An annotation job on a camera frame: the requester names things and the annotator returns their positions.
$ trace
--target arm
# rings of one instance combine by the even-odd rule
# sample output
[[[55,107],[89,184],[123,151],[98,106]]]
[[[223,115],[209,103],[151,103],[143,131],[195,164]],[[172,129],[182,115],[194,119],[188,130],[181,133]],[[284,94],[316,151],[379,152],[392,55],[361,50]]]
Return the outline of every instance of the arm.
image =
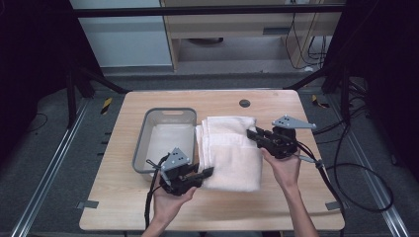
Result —
[[[301,163],[301,160],[297,157],[299,150],[295,155],[281,160],[276,159],[265,148],[261,148],[261,151],[265,160],[272,166],[275,179],[284,192],[290,209],[295,236],[318,236],[317,230],[302,201],[297,184]]]
[[[160,173],[156,178],[156,184],[160,183]],[[182,205],[191,200],[197,188],[190,188],[182,196],[167,194],[163,189],[154,192],[154,215],[150,225],[142,234],[142,237],[158,237],[170,222],[176,217]]]

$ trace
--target gray plastic tray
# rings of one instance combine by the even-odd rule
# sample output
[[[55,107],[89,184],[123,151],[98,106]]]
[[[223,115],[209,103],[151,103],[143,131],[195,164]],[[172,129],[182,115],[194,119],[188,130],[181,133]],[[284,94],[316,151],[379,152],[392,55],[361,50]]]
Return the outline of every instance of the gray plastic tray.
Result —
[[[195,152],[197,113],[190,108],[155,108],[145,114],[132,159],[133,169],[147,181],[154,169],[146,160],[158,164],[160,159],[181,149],[191,160]]]

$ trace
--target folded towel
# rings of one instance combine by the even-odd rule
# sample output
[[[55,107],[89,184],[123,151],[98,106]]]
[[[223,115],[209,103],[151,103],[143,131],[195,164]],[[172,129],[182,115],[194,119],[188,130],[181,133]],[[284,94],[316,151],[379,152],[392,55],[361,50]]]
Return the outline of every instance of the folded towel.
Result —
[[[197,125],[200,172],[214,167],[204,189],[253,192],[260,189],[262,154],[246,129],[256,131],[250,117],[208,117]]]

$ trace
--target black cord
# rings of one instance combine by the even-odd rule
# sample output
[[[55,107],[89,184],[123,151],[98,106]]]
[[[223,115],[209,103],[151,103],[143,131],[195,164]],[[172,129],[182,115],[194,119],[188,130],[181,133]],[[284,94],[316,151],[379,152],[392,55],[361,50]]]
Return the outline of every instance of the black cord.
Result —
[[[163,162],[165,162],[167,160],[167,158],[169,158],[169,155],[170,155],[170,153],[167,154],[165,157],[161,158],[158,165],[153,167],[155,169],[154,170],[154,175],[153,175],[153,179],[151,181],[150,190],[148,191],[148,194],[147,194],[147,199],[145,200],[145,210],[144,210],[145,228],[148,228],[148,226],[150,225],[150,207],[151,207],[151,200],[153,199],[153,194],[157,189],[159,189],[161,187],[161,186],[159,186],[156,189],[154,189],[154,185],[156,183],[156,179],[157,179],[157,176],[158,176],[159,167],[161,166],[161,164],[163,164]]]
[[[317,168],[318,172],[320,173],[320,176],[324,182],[324,184],[326,185],[327,189],[330,191],[330,193],[332,194],[332,196],[335,197],[336,201],[339,204],[339,208],[341,210],[342,213],[342,217],[345,221],[346,218],[346,212],[345,212],[345,206],[343,205],[342,200],[340,199],[339,195],[336,193],[335,189],[333,188],[332,184],[330,184],[329,178],[326,175],[326,172],[323,169],[323,162],[322,161],[318,161],[315,157],[314,154],[311,152],[311,150],[303,143],[301,142],[297,142],[297,146],[298,148],[304,152],[305,154],[308,155],[308,157],[310,157],[315,164],[315,167]],[[345,228],[342,228],[340,230],[340,236],[343,237],[345,233]]]
[[[303,67],[296,67],[296,66],[294,66],[294,65],[293,65],[293,61],[291,60],[291,55],[290,55],[290,52],[289,52],[289,50],[288,50],[288,38],[289,38],[290,33],[291,33],[291,31],[292,31],[292,30],[293,30],[293,34],[294,34],[294,36],[295,36],[295,41],[296,41],[296,44],[297,44],[297,46],[298,46],[299,56],[300,56],[300,57],[301,57],[301,59],[304,61],[304,63],[306,63],[306,64],[307,64],[307,65],[305,65],[305,66],[303,66]],[[310,62],[307,62],[307,61],[305,60],[304,56],[302,55],[302,49],[301,49],[301,46],[300,46],[300,44],[299,44],[299,40],[298,40],[298,37],[297,37],[297,35],[296,35],[296,30],[295,30],[295,13],[293,13],[293,20],[292,20],[291,25],[290,25],[290,30],[289,30],[289,32],[287,33],[286,40],[285,40],[285,44],[286,44],[287,54],[288,54],[288,56],[289,56],[289,59],[290,59],[291,65],[292,65],[292,67],[293,67],[294,69],[303,69],[303,68],[305,68],[305,67],[307,67],[307,66],[312,66],[312,65],[315,65],[315,63],[310,63]]]
[[[37,116],[43,116],[45,118],[45,121],[41,125],[39,125],[38,127],[34,128],[34,129],[31,129],[31,130],[27,130],[27,133],[39,130],[41,127],[45,126],[46,123],[48,122],[48,116],[46,114],[37,113]]]
[[[393,205],[393,203],[394,203],[394,195],[393,195],[393,192],[392,192],[391,188],[388,186],[388,184],[387,184],[387,182],[384,180],[384,178],[383,178],[382,176],[380,176],[377,172],[373,171],[372,169],[367,168],[367,167],[362,166],[362,165],[359,165],[359,164],[354,164],[354,163],[339,163],[339,164],[336,164],[336,166],[335,166],[335,165],[333,165],[333,166],[331,166],[331,167],[327,167],[327,168],[326,168],[326,170],[334,169],[334,170],[335,170],[335,172],[336,172],[336,169],[335,169],[335,168],[337,168],[337,167],[343,167],[343,166],[353,166],[353,167],[361,168],[361,169],[364,169],[364,170],[366,170],[366,171],[368,171],[368,172],[370,172],[370,173],[374,174],[374,175],[375,175],[377,178],[379,178],[379,180],[382,182],[382,184],[384,185],[384,187],[385,187],[385,189],[386,189],[386,191],[387,191],[388,195],[390,196],[390,200],[389,200],[389,202],[388,202],[388,205],[386,205],[385,207],[383,207],[383,208],[370,208],[370,207],[365,206],[365,205],[362,205],[362,204],[360,204],[360,203],[358,203],[358,202],[354,201],[352,198],[350,198],[350,197],[346,194],[346,192],[342,189],[342,187],[340,186],[340,183],[337,181],[337,182],[336,182],[336,185],[337,185],[337,187],[339,188],[339,191],[342,193],[342,195],[343,195],[343,196],[345,196],[345,198],[346,198],[348,201],[350,201],[350,202],[351,202],[352,204],[354,204],[355,206],[357,206],[357,207],[359,207],[359,208],[361,208],[361,209],[364,209],[364,210],[370,211],[370,212],[382,212],[382,211],[386,211],[386,210],[388,210],[388,209],[390,209],[390,208],[392,207],[392,205]]]

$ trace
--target metal bracket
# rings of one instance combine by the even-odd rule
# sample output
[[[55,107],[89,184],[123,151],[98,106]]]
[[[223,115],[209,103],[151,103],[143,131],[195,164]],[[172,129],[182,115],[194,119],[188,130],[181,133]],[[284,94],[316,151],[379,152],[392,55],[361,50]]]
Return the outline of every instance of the metal bracket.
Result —
[[[84,209],[85,207],[88,208],[97,208],[99,202],[96,200],[86,200],[86,201],[79,201],[76,205],[77,209]]]
[[[316,129],[317,126],[314,123],[298,120],[296,118],[289,117],[287,115],[282,118],[278,118],[272,122],[272,125],[283,127],[283,128],[311,128]]]
[[[166,171],[189,164],[190,161],[191,159],[187,155],[185,155],[185,153],[183,153],[181,149],[179,149],[178,147],[173,149],[172,153],[170,153],[169,157],[163,163],[160,170],[161,176],[163,177],[166,184],[168,184],[169,186],[171,185],[170,179],[167,177],[165,173]]]

